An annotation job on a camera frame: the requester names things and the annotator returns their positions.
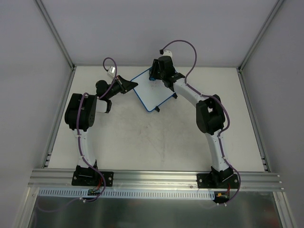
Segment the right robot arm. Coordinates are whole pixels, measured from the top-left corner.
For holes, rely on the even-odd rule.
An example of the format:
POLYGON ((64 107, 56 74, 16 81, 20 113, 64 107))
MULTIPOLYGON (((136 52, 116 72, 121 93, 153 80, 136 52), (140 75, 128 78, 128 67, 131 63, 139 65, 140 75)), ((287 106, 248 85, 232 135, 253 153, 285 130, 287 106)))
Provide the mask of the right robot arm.
POLYGON ((220 98, 217 95, 204 95, 189 85, 186 77, 175 70, 170 56, 161 56, 153 60, 149 79, 161 80, 166 88, 183 96, 195 106, 197 127, 205 134, 211 153, 210 180, 218 188, 225 187, 233 175, 233 169, 224 154, 221 133, 226 119, 220 98))

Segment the blue framed whiteboard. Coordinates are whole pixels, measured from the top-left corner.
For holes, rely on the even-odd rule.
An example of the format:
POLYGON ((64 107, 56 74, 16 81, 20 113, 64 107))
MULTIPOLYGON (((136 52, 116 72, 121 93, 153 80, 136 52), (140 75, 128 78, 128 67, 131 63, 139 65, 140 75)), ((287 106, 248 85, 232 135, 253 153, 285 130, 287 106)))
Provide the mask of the blue framed whiteboard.
POLYGON ((149 80, 149 68, 134 77, 131 81, 138 83, 133 90, 147 112, 153 112, 156 106, 173 95, 173 91, 166 88, 161 80, 149 80))

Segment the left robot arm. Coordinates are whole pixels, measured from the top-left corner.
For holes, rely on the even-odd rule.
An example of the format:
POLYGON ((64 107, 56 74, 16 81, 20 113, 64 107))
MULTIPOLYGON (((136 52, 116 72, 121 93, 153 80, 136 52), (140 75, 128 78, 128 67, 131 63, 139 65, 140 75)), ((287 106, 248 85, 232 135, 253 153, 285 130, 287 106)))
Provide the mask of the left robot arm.
POLYGON ((126 94, 138 86, 137 82, 116 76, 111 84, 104 80, 96 82, 96 94, 73 93, 64 115, 65 123, 73 131, 79 149, 77 168, 97 169, 97 159, 89 142, 89 129, 95 122, 96 113, 107 114, 111 111, 111 98, 118 93, 126 94))

